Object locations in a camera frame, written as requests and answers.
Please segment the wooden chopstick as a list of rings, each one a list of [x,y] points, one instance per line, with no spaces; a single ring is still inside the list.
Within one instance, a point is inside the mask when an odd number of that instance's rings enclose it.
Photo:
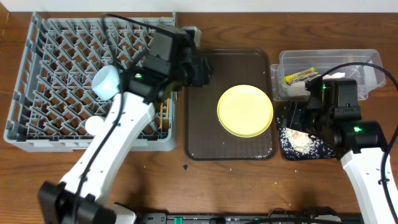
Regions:
[[[170,98],[167,98],[167,101],[166,101],[166,115],[165,115],[166,119],[169,119],[169,111],[170,111]]]
[[[161,103],[160,104],[160,115],[159,115],[159,118],[160,118],[160,121],[159,121],[159,128],[160,129],[162,129],[162,127],[163,127],[163,107],[164,107],[164,103]]]

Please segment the green orange snack wrapper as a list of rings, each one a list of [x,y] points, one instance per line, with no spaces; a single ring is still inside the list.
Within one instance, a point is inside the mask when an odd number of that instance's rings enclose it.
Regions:
[[[318,68],[317,67],[310,67],[306,70],[303,70],[301,72],[293,73],[291,75],[288,75],[284,78],[284,81],[286,84],[291,85],[293,83],[303,81],[307,79],[308,77],[314,76],[318,74]]]

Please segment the yellow plate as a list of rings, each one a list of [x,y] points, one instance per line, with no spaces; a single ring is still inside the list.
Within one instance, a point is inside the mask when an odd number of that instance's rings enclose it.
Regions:
[[[219,98],[217,117],[227,132],[241,138],[253,138],[271,125],[274,109],[267,94],[252,85],[236,85]]]

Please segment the light blue bowl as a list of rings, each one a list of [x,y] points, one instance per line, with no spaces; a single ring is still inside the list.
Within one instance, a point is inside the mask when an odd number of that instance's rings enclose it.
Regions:
[[[94,76],[91,87],[101,100],[109,100],[120,92],[119,84],[119,70],[114,65],[107,65]]]

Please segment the white napkin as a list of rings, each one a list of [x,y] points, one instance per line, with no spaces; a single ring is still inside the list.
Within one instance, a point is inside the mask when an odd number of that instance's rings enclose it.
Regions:
[[[333,73],[333,74],[331,74],[331,75],[325,75],[324,77],[323,77],[323,79],[324,80],[326,80],[326,79],[339,79],[339,78],[344,78],[345,77],[345,73],[343,73],[343,72],[336,72],[336,73]]]

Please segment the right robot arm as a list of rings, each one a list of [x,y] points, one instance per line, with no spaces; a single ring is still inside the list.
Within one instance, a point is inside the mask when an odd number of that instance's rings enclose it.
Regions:
[[[357,101],[291,101],[277,110],[280,143],[296,160],[338,159],[365,223],[397,223],[397,186],[380,124],[363,120]]]

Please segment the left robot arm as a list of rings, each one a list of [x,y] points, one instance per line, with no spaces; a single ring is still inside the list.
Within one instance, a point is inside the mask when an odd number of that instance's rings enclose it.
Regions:
[[[118,204],[106,206],[121,164],[154,119],[158,104],[182,86],[206,85],[210,77],[208,59],[191,50],[167,60],[148,55],[141,67],[102,68],[93,89],[101,98],[112,98],[113,104],[98,134],[60,183],[45,181],[40,187],[45,223],[135,223],[132,210]]]

